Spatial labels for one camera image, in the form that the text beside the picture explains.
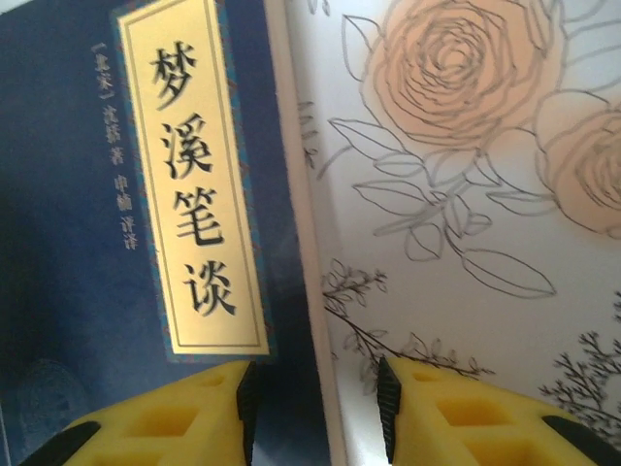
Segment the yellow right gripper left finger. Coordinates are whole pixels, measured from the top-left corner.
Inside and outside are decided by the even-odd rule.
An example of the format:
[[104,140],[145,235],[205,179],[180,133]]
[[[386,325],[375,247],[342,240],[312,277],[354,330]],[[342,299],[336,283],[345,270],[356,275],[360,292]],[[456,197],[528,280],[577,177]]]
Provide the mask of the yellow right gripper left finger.
[[234,361],[89,413],[26,465],[249,465],[257,365]]

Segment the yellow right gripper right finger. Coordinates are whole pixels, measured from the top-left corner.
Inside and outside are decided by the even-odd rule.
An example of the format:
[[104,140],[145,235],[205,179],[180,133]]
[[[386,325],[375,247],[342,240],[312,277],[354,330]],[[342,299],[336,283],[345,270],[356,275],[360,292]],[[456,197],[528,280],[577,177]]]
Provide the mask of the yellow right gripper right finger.
[[391,465],[602,465],[605,443],[569,413],[404,358],[378,363]]

